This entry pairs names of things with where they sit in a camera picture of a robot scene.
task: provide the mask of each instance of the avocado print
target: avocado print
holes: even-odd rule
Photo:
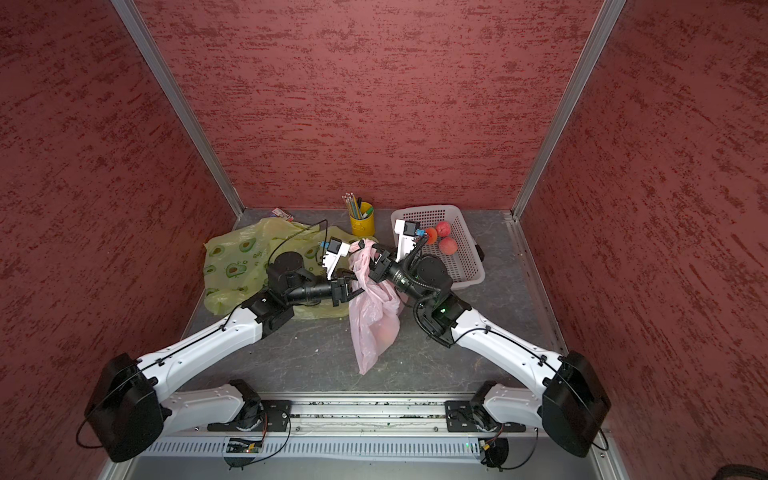
[[[208,252],[209,257],[218,257],[224,253],[224,245],[216,245],[214,248],[210,249],[210,252]]]
[[[230,263],[227,265],[227,276],[232,278],[234,276],[242,275],[245,273],[245,265],[238,265],[237,263]]]
[[[253,248],[253,245],[256,244],[255,238],[249,238],[248,240],[242,242],[240,244],[240,251],[243,253],[250,252],[250,249]]]

